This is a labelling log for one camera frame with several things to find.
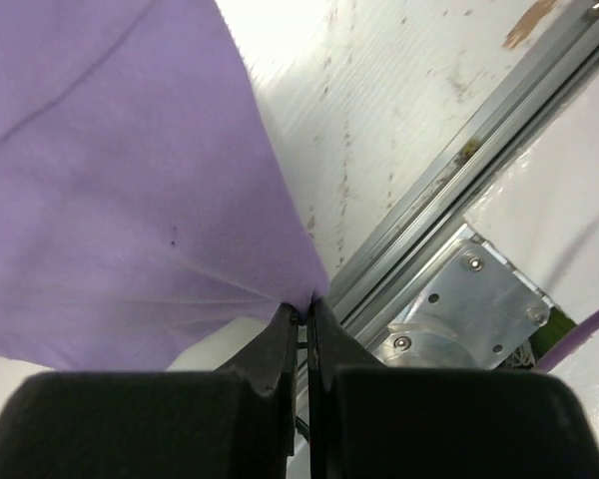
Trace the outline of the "purple t-shirt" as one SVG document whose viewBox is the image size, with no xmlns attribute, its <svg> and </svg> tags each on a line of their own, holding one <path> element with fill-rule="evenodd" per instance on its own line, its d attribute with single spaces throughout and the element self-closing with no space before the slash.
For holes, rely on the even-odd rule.
<svg viewBox="0 0 599 479">
<path fill-rule="evenodd" d="M 0 357 L 163 370 L 328 277 L 213 1 L 0 1 Z"/>
</svg>

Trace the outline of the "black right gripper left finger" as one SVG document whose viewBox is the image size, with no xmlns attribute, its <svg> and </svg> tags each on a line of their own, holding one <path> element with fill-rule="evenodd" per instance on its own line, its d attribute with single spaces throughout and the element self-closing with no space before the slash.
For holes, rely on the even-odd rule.
<svg viewBox="0 0 599 479">
<path fill-rule="evenodd" d="M 214 371 L 34 375 L 0 414 L 0 478 L 282 478 L 298 335 L 282 305 Z"/>
</svg>

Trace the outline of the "aluminium front table rail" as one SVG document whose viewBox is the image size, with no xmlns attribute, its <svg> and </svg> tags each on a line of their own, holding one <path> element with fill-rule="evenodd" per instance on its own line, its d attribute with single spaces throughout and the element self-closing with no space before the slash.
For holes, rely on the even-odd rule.
<svg viewBox="0 0 599 479">
<path fill-rule="evenodd" d="M 337 275 L 328 302 L 339 320 L 358 320 L 598 50 L 599 1 L 571 2 Z"/>
</svg>

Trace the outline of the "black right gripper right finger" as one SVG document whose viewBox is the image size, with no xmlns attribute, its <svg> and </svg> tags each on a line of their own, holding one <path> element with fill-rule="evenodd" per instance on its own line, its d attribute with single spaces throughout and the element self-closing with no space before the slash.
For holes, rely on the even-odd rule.
<svg viewBox="0 0 599 479">
<path fill-rule="evenodd" d="M 574 393 L 532 372 L 381 363 L 323 300 L 308 313 L 314 478 L 599 478 Z"/>
</svg>

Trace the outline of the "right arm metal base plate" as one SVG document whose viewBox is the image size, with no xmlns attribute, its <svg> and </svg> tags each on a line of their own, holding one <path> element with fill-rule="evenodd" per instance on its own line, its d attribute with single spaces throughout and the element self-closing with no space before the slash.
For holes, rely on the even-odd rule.
<svg viewBox="0 0 599 479">
<path fill-rule="evenodd" d="M 548 322 L 548 295 L 467 224 L 423 273 L 369 344 L 387 366 L 493 369 Z"/>
</svg>

